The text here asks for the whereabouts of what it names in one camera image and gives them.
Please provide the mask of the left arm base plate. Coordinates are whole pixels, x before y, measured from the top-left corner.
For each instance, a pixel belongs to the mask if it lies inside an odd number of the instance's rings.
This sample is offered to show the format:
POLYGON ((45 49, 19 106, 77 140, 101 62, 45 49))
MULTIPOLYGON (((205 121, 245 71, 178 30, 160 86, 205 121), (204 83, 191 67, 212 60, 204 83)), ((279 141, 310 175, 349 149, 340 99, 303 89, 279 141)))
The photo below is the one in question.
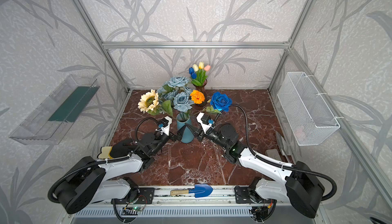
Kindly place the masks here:
POLYGON ((153 187, 132 188, 124 198, 116 200, 116 203, 150 205, 153 202, 154 193, 153 187))

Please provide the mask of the dark red glass vase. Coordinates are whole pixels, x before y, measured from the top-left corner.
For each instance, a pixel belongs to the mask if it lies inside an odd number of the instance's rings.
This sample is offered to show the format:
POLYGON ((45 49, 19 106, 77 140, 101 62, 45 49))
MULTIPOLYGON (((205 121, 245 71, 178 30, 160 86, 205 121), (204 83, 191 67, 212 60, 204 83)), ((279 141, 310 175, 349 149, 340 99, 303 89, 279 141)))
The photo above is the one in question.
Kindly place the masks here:
POLYGON ((206 94, 206 89, 205 86, 207 85, 207 79, 205 80, 204 84, 202 86, 195 86, 195 89, 199 92, 201 92, 204 95, 204 101, 201 104, 198 104, 198 106, 205 106, 207 103, 207 94, 206 94))

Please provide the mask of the yellow sunflower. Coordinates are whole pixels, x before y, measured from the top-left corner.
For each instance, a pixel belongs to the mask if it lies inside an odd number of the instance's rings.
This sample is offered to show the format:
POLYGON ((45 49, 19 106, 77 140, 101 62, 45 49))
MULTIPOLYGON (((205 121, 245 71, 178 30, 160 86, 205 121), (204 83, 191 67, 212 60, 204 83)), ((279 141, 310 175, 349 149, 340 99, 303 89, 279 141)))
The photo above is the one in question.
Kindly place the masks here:
POLYGON ((156 90, 143 94, 138 103, 138 109, 143 113, 150 115, 158 115, 162 113, 162 108, 159 102, 159 94, 156 90))

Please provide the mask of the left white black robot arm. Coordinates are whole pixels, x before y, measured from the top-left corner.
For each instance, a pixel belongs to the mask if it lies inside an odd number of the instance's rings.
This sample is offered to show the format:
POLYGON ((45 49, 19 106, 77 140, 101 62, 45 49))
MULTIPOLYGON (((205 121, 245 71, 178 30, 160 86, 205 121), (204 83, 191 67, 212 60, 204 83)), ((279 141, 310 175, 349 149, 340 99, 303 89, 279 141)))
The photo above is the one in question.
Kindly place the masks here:
POLYGON ((57 180, 48 191, 48 199, 74 214, 91 203, 125 198, 137 185, 118 177, 146 170, 168 141, 182 139, 185 129, 183 126, 174 134, 169 126, 159 124, 154 133, 146 133, 140 142, 125 139, 103 147, 99 159, 86 156, 57 180))

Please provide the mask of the orange flower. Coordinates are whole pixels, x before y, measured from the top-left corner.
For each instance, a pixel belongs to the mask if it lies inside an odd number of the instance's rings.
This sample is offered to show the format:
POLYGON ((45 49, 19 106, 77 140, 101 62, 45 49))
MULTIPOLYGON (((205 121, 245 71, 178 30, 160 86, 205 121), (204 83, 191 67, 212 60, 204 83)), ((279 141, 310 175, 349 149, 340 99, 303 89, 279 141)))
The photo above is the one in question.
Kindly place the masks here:
POLYGON ((193 90, 190 97, 191 100, 198 105, 202 104, 205 101, 204 94, 198 90, 193 90))

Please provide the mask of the blue hydrangea bouquet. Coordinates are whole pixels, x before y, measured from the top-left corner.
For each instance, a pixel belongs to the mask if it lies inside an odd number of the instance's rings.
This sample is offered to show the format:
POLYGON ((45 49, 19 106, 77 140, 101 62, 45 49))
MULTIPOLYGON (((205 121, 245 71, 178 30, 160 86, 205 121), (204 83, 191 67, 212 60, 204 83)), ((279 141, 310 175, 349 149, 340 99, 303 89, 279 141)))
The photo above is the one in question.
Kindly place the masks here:
POLYGON ((189 79, 184 76, 172 77, 158 89, 158 112, 173 117, 178 112, 177 121, 186 122, 190 119, 189 111, 194 102, 190 95, 194 91, 188 87, 189 79))

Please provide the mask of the blue rose stem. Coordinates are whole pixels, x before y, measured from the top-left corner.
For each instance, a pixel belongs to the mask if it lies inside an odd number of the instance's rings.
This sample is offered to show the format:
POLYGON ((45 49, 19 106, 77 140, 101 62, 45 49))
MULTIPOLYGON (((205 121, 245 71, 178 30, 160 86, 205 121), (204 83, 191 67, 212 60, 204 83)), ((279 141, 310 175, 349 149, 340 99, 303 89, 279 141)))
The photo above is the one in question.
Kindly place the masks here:
POLYGON ((222 112, 228 112, 232 105, 232 99, 226 94, 215 92, 208 102, 210 105, 205 108, 205 111, 210 114, 216 114, 214 122, 217 121, 222 112))

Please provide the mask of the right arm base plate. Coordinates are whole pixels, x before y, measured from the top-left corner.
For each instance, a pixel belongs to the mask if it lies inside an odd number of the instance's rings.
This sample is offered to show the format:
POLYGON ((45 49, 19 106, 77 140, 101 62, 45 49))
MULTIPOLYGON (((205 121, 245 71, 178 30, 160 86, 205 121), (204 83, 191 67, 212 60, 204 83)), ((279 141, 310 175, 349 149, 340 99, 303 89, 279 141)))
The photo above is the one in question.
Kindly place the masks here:
POLYGON ((272 204, 276 203, 272 199, 264 199, 259 196, 254 189, 249 187, 234 187, 235 201, 237 204, 272 204))

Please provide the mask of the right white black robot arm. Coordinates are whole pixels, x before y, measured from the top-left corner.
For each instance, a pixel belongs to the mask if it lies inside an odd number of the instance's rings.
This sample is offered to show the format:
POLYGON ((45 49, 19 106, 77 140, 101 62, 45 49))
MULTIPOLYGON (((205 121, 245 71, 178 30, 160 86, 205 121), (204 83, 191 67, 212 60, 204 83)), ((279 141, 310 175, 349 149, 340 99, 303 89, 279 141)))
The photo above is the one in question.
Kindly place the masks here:
POLYGON ((216 119, 199 113, 198 127, 185 124, 178 133, 189 128, 199 141, 204 138, 224 149, 223 157, 232 164, 252 169, 265 176, 249 186, 254 201, 271 199, 290 202, 302 215, 315 218, 322 201, 337 192, 336 182, 329 176, 312 171, 305 163, 290 164, 258 153, 238 140, 238 133, 231 124, 215 127, 216 119))

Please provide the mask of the cream tulip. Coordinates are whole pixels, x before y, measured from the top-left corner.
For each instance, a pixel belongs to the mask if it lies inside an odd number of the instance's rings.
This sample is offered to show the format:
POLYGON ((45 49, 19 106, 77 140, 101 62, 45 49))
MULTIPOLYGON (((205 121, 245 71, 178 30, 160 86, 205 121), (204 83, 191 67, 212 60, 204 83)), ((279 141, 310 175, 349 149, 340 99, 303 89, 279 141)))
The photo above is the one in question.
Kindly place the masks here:
POLYGON ((193 69, 194 69, 195 72, 197 72, 197 71, 199 70, 198 65, 194 64, 194 65, 193 65, 193 69))

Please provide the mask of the teal ceramic vase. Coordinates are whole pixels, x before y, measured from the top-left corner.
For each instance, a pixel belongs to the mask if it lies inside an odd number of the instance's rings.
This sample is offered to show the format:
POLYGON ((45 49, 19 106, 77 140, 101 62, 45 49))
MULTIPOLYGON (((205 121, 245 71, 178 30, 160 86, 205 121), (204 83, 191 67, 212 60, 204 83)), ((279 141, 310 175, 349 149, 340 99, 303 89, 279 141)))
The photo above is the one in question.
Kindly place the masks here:
POLYGON ((186 125, 192 125, 190 116, 184 112, 181 112, 177 115, 176 120, 177 120, 177 129, 181 130, 182 128, 184 128, 182 130, 183 133, 180 141, 182 143, 192 142, 194 140, 194 135, 192 131, 189 129, 189 127, 186 126, 186 125))

